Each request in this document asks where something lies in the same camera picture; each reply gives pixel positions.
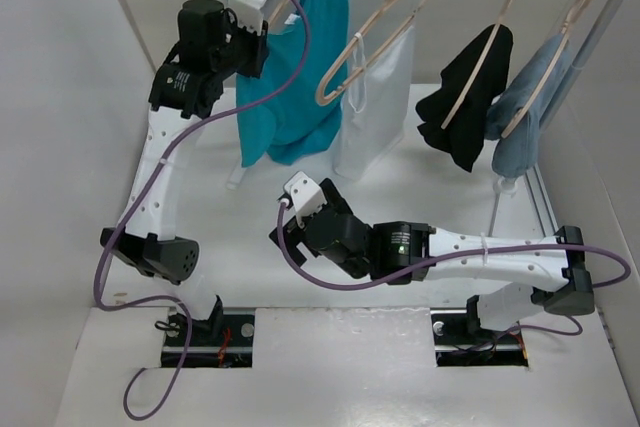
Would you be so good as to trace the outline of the teal t shirt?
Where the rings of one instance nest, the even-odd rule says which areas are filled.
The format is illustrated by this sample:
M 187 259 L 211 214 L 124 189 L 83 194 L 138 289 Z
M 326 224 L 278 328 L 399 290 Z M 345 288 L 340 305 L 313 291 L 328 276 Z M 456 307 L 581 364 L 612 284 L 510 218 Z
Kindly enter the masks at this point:
M 237 115 L 241 166 L 253 166 L 264 154 L 283 165 L 326 151 L 342 119 L 341 95 L 326 106 L 315 101 L 318 84 L 346 47 L 349 0 L 299 0 L 309 21 L 311 40 L 299 75 L 280 95 Z M 305 44 L 301 18 L 269 34 L 269 56 L 261 77 L 237 76 L 236 104 L 244 106 L 281 87 L 298 67 Z

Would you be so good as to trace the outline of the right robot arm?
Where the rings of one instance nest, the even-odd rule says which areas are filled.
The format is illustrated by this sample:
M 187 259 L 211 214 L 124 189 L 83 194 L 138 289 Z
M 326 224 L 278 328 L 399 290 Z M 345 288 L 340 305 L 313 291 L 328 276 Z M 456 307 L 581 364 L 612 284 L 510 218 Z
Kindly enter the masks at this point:
M 360 220 L 329 178 L 299 172 L 283 188 L 271 241 L 302 277 L 308 256 L 354 279 L 350 290 L 464 278 L 501 283 L 466 302 L 462 328 L 483 341 L 540 312 L 562 317 L 595 310 L 582 232 L 564 226 L 540 240 L 457 234 L 426 223 Z

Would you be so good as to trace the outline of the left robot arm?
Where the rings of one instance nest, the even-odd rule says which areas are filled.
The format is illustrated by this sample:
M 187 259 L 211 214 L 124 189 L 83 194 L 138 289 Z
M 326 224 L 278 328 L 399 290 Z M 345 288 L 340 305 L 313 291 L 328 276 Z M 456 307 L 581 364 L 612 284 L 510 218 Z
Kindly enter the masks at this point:
M 105 228 L 103 252 L 94 279 L 94 298 L 103 300 L 110 259 L 116 257 L 140 275 L 168 288 L 127 306 L 173 303 L 190 316 L 188 331 L 201 343 L 222 334 L 222 318 L 212 312 L 218 300 L 196 273 L 200 247 L 177 234 L 178 199 L 203 122 L 211 118 L 224 82 L 236 73 L 258 76 L 268 56 L 269 26 L 258 7 L 188 0 L 177 14 L 178 37 L 157 68 L 150 94 L 144 147 L 126 210 L 116 226 Z

